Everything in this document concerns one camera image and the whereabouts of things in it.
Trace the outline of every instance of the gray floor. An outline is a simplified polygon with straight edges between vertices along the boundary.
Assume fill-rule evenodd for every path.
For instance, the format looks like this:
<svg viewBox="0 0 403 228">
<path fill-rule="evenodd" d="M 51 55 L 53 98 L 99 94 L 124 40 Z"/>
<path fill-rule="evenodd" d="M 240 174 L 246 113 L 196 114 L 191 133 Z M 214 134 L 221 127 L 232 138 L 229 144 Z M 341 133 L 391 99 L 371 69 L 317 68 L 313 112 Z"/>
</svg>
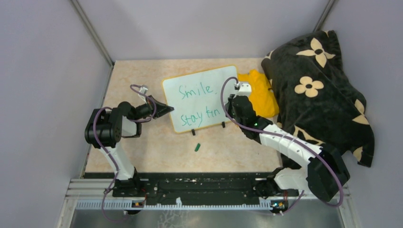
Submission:
<svg viewBox="0 0 403 228">
<path fill-rule="evenodd" d="M 112 219 L 122 211 L 110 210 Z M 71 228 L 343 228 L 338 209 L 318 200 L 302 200 L 285 216 L 258 211 L 142 211 L 126 222 L 107 221 L 100 210 L 76 210 Z"/>
</svg>

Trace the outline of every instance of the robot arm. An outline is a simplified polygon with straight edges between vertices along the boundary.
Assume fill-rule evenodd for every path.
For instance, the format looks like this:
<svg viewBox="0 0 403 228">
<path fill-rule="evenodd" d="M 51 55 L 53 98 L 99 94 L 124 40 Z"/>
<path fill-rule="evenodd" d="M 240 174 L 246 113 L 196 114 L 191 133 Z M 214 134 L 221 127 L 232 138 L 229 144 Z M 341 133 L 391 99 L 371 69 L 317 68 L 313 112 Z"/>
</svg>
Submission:
<svg viewBox="0 0 403 228">
<path fill-rule="evenodd" d="M 147 88 L 142 86 L 140 87 L 140 91 L 142 94 L 145 94 Z M 94 137 L 93 126 L 96 114 L 100 109 L 94 109 L 85 129 L 87 143 L 97 148 L 106 157 L 112 167 L 119 167 L 119 172 L 115 170 L 115 174 L 118 172 L 113 192 L 113 196 L 115 197 L 120 196 L 119 194 L 122 192 L 125 193 L 125 196 L 135 196 L 141 189 L 137 170 L 130 163 L 129 158 L 124 152 L 120 144 L 121 138 L 140 137 L 142 123 L 147 122 L 140 119 L 147 118 L 153 113 L 153 118 L 157 119 L 173 111 L 173 107 L 156 101 L 151 95 L 149 98 L 153 102 L 150 99 L 146 100 L 142 95 L 140 97 L 145 101 L 145 104 L 138 107 L 133 107 L 125 101 L 120 103 L 117 108 L 112 108 L 111 111 L 101 111 L 96 120 L 96 135 L 108 152 L 101 148 Z"/>
<path fill-rule="evenodd" d="M 311 191 L 320 200 L 330 201 L 338 192 L 336 180 L 330 174 L 324 164 L 306 148 L 322 157 L 336 174 L 340 183 L 344 185 L 350 175 L 336 148 L 330 145 L 318 146 L 295 138 L 283 131 L 272 121 L 256 116 L 252 103 L 248 96 L 251 93 L 249 84 L 239 82 L 235 85 L 236 94 L 231 94 L 228 103 L 225 105 L 227 112 L 236 122 L 256 130 L 274 133 L 258 133 L 252 130 L 241 128 L 242 132 L 249 139 L 272 147 L 281 154 L 299 165 L 299 169 L 284 167 L 274 176 L 274 182 L 282 190 L 297 189 Z"/>
</svg>

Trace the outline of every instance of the whiteboard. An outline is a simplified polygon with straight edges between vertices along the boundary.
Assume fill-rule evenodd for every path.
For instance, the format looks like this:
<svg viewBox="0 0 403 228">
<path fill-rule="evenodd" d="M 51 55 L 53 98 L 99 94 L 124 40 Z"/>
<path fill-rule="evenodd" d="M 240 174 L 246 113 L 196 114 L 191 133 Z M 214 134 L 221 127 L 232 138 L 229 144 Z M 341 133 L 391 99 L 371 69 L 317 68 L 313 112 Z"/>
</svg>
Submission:
<svg viewBox="0 0 403 228">
<path fill-rule="evenodd" d="M 208 127 L 229 121 L 221 106 L 220 93 L 224 81 L 237 77 L 235 66 L 226 66 L 190 75 L 167 78 L 162 81 L 167 104 L 176 133 Z M 224 89 L 224 102 L 235 93 L 233 82 Z"/>
</svg>

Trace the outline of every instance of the whiteboard stand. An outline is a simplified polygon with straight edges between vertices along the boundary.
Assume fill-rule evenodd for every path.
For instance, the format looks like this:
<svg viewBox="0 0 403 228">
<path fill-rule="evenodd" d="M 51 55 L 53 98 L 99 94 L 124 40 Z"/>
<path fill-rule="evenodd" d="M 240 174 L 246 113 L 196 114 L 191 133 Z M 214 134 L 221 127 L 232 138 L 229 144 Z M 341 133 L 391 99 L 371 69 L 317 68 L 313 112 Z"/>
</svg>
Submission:
<svg viewBox="0 0 403 228">
<path fill-rule="evenodd" d="M 224 122 L 224 121 L 221 122 L 221 126 L 222 126 L 223 128 L 225 128 L 225 122 Z M 196 131 L 195 131 L 194 129 L 191 129 L 191 131 L 192 131 L 192 135 L 195 136 L 195 135 L 196 135 Z"/>
</svg>

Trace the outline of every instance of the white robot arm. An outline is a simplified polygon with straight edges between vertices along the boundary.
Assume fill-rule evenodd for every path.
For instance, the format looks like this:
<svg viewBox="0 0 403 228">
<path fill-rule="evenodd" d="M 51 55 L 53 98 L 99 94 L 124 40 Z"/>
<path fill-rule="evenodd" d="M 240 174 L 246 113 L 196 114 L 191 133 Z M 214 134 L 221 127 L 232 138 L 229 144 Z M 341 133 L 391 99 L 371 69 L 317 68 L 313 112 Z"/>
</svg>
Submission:
<svg viewBox="0 0 403 228">
<path fill-rule="evenodd" d="M 248 83 L 236 83 L 235 90 L 236 94 L 231 94 L 229 102 L 225 105 L 232 121 L 246 126 L 241 130 L 248 138 L 276 149 L 300 167 L 299 169 L 283 167 L 274 176 L 277 186 L 282 190 L 310 191 L 319 199 L 330 201 L 350 178 L 338 150 L 326 144 L 318 146 L 305 142 L 283 131 L 272 121 L 256 116 L 248 99 L 251 93 Z M 321 157 L 329 167 L 326 167 L 318 157 Z"/>
</svg>

